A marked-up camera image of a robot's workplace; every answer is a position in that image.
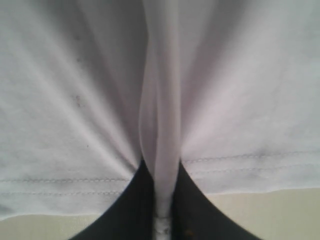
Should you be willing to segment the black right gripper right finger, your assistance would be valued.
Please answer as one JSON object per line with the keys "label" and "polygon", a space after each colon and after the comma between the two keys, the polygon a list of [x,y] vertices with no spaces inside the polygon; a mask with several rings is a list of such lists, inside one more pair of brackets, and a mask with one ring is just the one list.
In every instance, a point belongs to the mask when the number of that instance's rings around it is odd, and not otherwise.
{"label": "black right gripper right finger", "polygon": [[173,240],[251,240],[253,234],[222,213],[179,164],[172,203]]}

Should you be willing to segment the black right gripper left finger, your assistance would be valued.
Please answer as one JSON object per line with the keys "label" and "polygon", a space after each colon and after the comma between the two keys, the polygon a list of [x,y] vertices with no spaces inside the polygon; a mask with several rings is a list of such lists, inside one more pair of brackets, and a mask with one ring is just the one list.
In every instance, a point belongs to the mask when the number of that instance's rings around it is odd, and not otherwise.
{"label": "black right gripper left finger", "polygon": [[124,192],[97,220],[73,240],[151,240],[153,238],[154,183],[145,161]]}

